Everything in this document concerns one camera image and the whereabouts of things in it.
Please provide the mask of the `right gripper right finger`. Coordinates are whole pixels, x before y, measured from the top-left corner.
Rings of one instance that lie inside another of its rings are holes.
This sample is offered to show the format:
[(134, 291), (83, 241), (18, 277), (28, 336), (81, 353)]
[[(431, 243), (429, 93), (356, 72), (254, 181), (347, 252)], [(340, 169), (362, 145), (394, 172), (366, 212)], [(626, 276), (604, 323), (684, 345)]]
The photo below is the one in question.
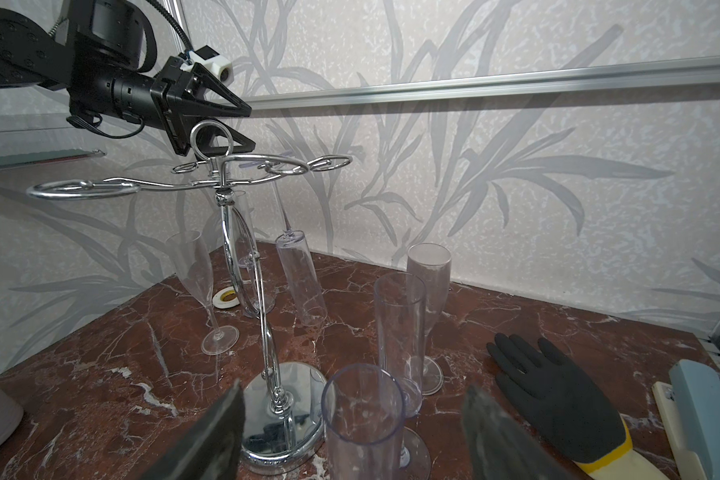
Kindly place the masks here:
[(569, 479), (567, 472), (484, 390), (467, 388), (461, 425), (474, 479)]

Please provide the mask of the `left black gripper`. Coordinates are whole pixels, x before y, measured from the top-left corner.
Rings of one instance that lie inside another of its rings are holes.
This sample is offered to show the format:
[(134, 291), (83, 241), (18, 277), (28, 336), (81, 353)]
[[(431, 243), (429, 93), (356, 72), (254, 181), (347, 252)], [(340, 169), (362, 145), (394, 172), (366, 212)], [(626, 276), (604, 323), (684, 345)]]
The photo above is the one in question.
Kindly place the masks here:
[[(170, 57), (156, 74), (151, 97), (156, 106), (162, 129), (174, 152), (186, 156), (191, 147), (191, 130), (206, 117), (249, 117), (252, 108), (229, 90), (205, 66), (195, 63), (183, 70), (178, 57)], [(218, 103), (206, 93), (220, 97)], [(252, 152), (256, 143), (226, 125), (209, 125), (200, 131), (200, 151), (207, 157)]]

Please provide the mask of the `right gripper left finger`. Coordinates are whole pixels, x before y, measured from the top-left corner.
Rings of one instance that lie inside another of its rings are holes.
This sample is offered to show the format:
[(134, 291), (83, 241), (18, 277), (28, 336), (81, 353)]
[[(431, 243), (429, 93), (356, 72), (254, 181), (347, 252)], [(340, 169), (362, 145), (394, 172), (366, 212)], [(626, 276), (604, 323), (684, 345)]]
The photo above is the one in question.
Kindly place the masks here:
[(236, 380), (141, 479), (236, 479), (245, 419)]

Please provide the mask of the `clear flute glass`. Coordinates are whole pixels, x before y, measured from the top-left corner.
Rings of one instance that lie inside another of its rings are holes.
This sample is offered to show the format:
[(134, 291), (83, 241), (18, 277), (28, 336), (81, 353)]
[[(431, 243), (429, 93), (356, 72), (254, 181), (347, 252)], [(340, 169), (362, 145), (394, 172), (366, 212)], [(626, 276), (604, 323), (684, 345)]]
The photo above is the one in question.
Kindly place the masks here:
[(234, 201), (234, 205), (226, 207), (228, 220), (226, 230), (232, 259), (230, 272), (244, 314), (251, 318), (258, 318), (260, 301), (254, 278), (254, 263), (251, 258), (252, 244), (255, 240), (251, 208), (248, 204), (247, 194), (242, 190), (232, 190), (231, 199)]
[(406, 272), (392, 272), (374, 284), (379, 366), (401, 386), (405, 419), (423, 402), (426, 287)]
[[(426, 287), (425, 339), (428, 339), (445, 307), (451, 276), (450, 251), (439, 244), (420, 243), (407, 252), (407, 272), (422, 280)], [(424, 357), (422, 394), (437, 393), (444, 384), (439, 365), (429, 356)]]
[(352, 364), (324, 388), (321, 411), (332, 479), (394, 479), (405, 413), (396, 380), (371, 364)]
[(202, 342), (202, 351), (211, 356), (230, 351), (239, 339), (234, 326), (220, 326), (214, 313), (214, 276), (207, 247), (199, 231), (187, 230), (174, 234), (166, 241), (177, 278), (200, 303), (211, 323), (211, 332)]
[(283, 233), (277, 237), (275, 245), (297, 316), (306, 326), (320, 325), (328, 312), (305, 233), (292, 227), (278, 184), (274, 183), (272, 187), (283, 221)]

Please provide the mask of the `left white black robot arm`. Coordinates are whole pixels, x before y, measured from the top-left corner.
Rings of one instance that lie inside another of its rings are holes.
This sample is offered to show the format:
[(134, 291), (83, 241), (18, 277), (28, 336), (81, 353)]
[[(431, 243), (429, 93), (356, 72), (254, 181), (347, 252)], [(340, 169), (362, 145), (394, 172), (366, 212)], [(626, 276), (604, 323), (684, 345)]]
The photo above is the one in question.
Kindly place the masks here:
[(100, 134), (103, 117), (139, 130), (166, 133), (178, 155), (193, 148), (219, 154), (208, 134), (193, 130), (204, 120), (247, 117), (250, 106), (226, 84), (230, 62), (209, 46), (192, 45), (180, 23), (158, 1), (184, 49), (154, 76), (157, 43), (146, 15), (129, 1), (66, 1), (57, 23), (44, 30), (28, 17), (0, 8), (0, 88), (40, 86), (69, 94), (68, 122)]

